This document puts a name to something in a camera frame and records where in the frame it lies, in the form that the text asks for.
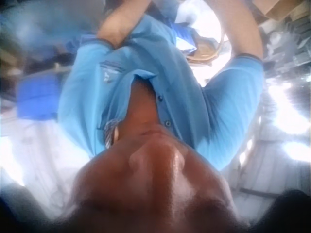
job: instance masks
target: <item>blue shirt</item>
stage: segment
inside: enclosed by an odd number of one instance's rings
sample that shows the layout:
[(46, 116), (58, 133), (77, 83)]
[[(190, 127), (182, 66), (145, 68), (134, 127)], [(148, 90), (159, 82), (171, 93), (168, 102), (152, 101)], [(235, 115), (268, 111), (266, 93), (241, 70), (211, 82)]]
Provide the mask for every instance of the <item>blue shirt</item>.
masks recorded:
[(202, 88), (171, 30), (150, 16), (117, 50), (100, 40), (82, 45), (63, 87), (59, 122), (91, 158), (105, 150), (105, 124), (125, 118), (137, 76), (150, 81), (168, 130), (217, 170), (230, 163), (259, 103), (259, 61), (234, 58)]

